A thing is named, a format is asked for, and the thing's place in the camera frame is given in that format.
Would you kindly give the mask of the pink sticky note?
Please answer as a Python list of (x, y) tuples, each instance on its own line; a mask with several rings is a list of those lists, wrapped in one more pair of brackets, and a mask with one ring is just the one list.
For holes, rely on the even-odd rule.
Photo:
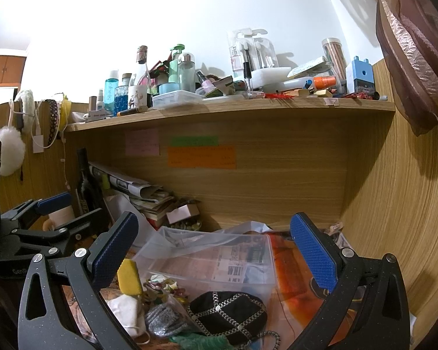
[(140, 129), (125, 133), (125, 154), (127, 156), (160, 156), (158, 129)]

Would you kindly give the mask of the white printed mug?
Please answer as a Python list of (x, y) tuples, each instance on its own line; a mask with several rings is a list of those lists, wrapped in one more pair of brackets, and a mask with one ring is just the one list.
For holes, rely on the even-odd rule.
[(128, 108), (148, 106), (148, 88), (146, 85), (132, 85), (128, 89)]

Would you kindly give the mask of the green sticky note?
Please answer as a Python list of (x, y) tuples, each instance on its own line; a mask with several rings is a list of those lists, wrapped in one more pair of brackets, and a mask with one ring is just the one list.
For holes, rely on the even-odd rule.
[(175, 136), (170, 140), (171, 147), (219, 146), (218, 136)]

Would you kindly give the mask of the white cloth mask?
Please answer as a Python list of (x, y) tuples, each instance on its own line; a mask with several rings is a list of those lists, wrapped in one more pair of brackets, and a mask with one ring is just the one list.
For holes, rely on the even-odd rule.
[(146, 329), (144, 308), (137, 298), (120, 295), (107, 300), (107, 305), (124, 330), (138, 345), (150, 342), (151, 336)]

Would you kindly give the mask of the black lace headband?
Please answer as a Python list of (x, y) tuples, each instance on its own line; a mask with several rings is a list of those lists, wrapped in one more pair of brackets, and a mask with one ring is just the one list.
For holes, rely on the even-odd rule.
[(50, 132), (46, 148), (50, 148), (58, 136), (58, 127), (60, 123), (60, 112), (58, 102), (55, 99), (47, 99), (50, 117)]

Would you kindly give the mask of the green knit cloth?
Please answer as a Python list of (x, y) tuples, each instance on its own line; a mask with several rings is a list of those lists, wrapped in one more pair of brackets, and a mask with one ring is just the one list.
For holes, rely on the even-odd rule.
[(225, 336), (207, 337), (199, 333), (187, 332), (172, 336), (169, 340), (183, 350), (234, 350)]

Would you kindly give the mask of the clear flat plastic case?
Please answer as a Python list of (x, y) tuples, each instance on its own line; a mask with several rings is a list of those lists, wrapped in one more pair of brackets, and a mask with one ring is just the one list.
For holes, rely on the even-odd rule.
[(202, 101), (201, 95), (184, 90), (176, 90), (153, 97), (152, 107), (155, 109), (165, 109), (186, 104), (201, 104)]

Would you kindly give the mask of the white plastic bag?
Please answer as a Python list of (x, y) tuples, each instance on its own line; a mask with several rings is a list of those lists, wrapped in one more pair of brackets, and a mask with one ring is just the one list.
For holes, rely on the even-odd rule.
[(110, 195), (104, 198), (110, 216), (116, 221), (123, 213), (133, 213), (138, 220), (138, 235), (133, 241), (135, 247), (143, 247), (157, 231), (149, 224), (146, 217), (141, 214), (124, 194)]

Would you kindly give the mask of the blue mouthwash bottle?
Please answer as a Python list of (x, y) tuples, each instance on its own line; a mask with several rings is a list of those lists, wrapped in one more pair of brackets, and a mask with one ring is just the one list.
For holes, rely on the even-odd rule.
[(119, 72), (111, 70), (109, 77), (104, 82), (103, 102), (104, 108), (114, 114), (115, 89), (119, 86)]

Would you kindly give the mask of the black chain-pattern cap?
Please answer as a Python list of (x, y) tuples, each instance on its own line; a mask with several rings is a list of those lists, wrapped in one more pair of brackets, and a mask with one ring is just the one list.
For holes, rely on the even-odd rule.
[(207, 337), (223, 336), (234, 347), (259, 337), (267, 324), (263, 301), (245, 292), (206, 292), (191, 301), (187, 313)]

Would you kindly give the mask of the colourful floral scrunchie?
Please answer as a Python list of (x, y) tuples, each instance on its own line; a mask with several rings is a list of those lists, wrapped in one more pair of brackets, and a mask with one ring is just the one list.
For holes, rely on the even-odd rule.
[(149, 304), (159, 305), (167, 302), (172, 296), (181, 304), (189, 302), (189, 296), (185, 288), (179, 286), (178, 282), (163, 274), (153, 274), (144, 283), (144, 300)]

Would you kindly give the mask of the orange cap glue tube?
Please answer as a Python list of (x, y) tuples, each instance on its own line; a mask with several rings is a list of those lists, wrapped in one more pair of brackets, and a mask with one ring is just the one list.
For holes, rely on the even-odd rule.
[(305, 88), (322, 90), (322, 89), (330, 89), (332, 87), (335, 87), (336, 85), (337, 85), (336, 76), (322, 76), (322, 77), (314, 77), (308, 79), (305, 83)]

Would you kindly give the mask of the grey knit cloth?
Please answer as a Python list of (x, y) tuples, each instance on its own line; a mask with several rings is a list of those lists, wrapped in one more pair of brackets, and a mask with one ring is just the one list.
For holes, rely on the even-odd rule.
[(145, 325), (155, 337), (172, 337), (189, 328), (188, 321), (172, 305), (162, 303), (145, 315)]

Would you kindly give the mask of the orange sticky note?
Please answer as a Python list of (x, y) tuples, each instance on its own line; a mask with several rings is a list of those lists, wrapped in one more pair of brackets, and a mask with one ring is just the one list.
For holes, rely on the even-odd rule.
[(234, 146), (168, 147), (168, 166), (176, 168), (236, 169)]

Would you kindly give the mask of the yellow sponge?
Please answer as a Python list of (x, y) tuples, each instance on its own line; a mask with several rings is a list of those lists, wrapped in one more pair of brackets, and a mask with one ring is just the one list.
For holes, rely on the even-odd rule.
[(125, 258), (117, 271), (119, 289), (122, 294), (129, 296), (139, 296), (142, 294), (141, 279), (138, 274), (136, 262)]

